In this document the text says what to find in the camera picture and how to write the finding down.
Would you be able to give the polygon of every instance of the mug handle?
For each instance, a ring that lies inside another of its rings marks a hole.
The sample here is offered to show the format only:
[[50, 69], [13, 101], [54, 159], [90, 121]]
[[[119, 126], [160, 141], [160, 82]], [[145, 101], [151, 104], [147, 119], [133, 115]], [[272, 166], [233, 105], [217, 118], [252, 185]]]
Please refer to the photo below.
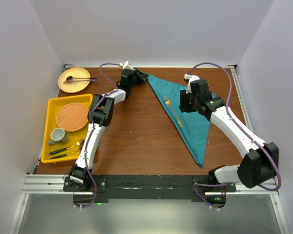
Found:
[[48, 141], [48, 145], [56, 145], [56, 144], [57, 144], [56, 141], [53, 141], [53, 140], [49, 140], [49, 141]]

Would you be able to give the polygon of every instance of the plastic container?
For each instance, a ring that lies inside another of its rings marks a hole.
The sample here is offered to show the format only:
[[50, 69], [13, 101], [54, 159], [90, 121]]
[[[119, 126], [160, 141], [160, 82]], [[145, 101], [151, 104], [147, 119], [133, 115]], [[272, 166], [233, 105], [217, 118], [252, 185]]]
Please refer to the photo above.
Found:
[[48, 141], [50, 140], [50, 134], [53, 129], [58, 128], [56, 123], [56, 117], [58, 112], [62, 107], [72, 102], [79, 102], [84, 104], [86, 107], [90, 108], [92, 102], [92, 95], [85, 94], [85, 95], [77, 95], [77, 96], [68, 96], [68, 97], [58, 97], [52, 98], [48, 102], [48, 109], [47, 109], [47, 116], [45, 120], [45, 127], [44, 127], [44, 136], [43, 136], [43, 145], [42, 145], [42, 155], [41, 155], [41, 162], [43, 163], [56, 163], [56, 162], [64, 162], [70, 160], [76, 160], [79, 156], [79, 153], [74, 153], [68, 156], [64, 156], [61, 158], [50, 159], [53, 156], [61, 155], [70, 153], [73, 151], [78, 150], [78, 147], [74, 147], [72, 149], [62, 151], [55, 155], [50, 155], [49, 153], [54, 150], [59, 150], [62, 148], [66, 148], [72, 145], [76, 145], [76, 143], [81, 140], [85, 139], [88, 130], [88, 124], [86, 124], [82, 129], [76, 132], [66, 132], [68, 136], [68, 143], [61, 145], [48, 145]]

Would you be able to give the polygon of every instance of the gray cup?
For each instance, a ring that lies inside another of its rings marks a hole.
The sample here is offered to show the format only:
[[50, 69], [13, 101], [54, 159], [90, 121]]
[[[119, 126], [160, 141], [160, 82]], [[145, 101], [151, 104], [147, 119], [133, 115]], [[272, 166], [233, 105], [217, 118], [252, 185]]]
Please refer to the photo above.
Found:
[[51, 140], [48, 142], [49, 145], [61, 144], [65, 145], [68, 142], [68, 137], [64, 129], [56, 128], [50, 134]]

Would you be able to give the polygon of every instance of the blue towel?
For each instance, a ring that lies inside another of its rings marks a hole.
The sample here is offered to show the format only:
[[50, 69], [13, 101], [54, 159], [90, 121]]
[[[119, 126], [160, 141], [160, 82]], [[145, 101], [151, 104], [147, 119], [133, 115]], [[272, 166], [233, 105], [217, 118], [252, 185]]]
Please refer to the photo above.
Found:
[[[206, 141], [209, 134], [209, 121], [198, 112], [180, 112], [180, 90], [185, 90], [187, 88], [186, 86], [162, 80], [153, 75], [148, 76], [148, 82], [166, 113], [175, 124], [193, 158], [203, 167]], [[165, 104], [164, 96], [169, 98], [171, 106], [182, 122], [183, 127], [180, 127], [170, 107]]]

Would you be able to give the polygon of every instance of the table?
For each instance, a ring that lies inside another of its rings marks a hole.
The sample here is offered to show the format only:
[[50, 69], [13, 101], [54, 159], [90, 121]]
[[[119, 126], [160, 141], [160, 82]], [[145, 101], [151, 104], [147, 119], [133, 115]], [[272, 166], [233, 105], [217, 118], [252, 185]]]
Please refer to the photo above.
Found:
[[[98, 68], [86, 68], [96, 82], [83, 91], [58, 97], [81, 94], [102, 94], [113, 89]], [[189, 68], [139, 68], [144, 73], [186, 85], [183, 80]], [[120, 79], [121, 68], [103, 68], [114, 82]], [[192, 74], [204, 78], [209, 89], [227, 99], [229, 81], [217, 68], [196, 68]], [[243, 122], [243, 113], [236, 88], [233, 87], [230, 107]], [[111, 124], [106, 128], [94, 159], [93, 174], [109, 175], [206, 175], [222, 165], [241, 163], [241, 156], [226, 135], [210, 125], [204, 168], [192, 158], [174, 124], [164, 111], [148, 82], [134, 86], [130, 97], [114, 107]], [[68, 174], [75, 161], [57, 164], [39, 163], [38, 174]]]

